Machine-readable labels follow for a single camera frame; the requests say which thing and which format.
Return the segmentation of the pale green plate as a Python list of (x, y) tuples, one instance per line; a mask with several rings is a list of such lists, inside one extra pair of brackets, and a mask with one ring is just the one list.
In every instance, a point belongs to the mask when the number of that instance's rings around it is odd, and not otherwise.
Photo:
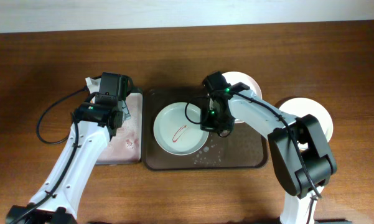
[(160, 110), (154, 120), (153, 131), (158, 145), (176, 156), (186, 156), (198, 151), (207, 141), (208, 132), (199, 124), (200, 108), (186, 102), (176, 102)]

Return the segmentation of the cream white plate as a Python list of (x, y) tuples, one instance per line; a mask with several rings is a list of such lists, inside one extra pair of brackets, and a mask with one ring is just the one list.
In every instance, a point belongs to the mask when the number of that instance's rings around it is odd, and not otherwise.
[(279, 109), (298, 117), (313, 115), (320, 122), (327, 142), (330, 141), (334, 132), (334, 124), (330, 113), (320, 103), (309, 98), (297, 97), (282, 101)]

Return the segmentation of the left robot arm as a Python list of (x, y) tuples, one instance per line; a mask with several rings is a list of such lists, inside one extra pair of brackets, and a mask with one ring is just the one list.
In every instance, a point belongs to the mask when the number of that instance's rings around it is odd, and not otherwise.
[(130, 117), (126, 97), (133, 88), (126, 75), (101, 75), (98, 91), (71, 113), (66, 145), (43, 186), (25, 207), (12, 206), (6, 223), (76, 223), (80, 199), (97, 159)]

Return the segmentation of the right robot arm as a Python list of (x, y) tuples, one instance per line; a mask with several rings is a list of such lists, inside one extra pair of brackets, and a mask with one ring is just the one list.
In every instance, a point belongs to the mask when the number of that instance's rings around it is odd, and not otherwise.
[(239, 119), (265, 137), (274, 172), (286, 196), (278, 223), (314, 223), (321, 192), (337, 164), (319, 120), (283, 112), (242, 82), (229, 84), (221, 72), (207, 76), (200, 128), (225, 138)]

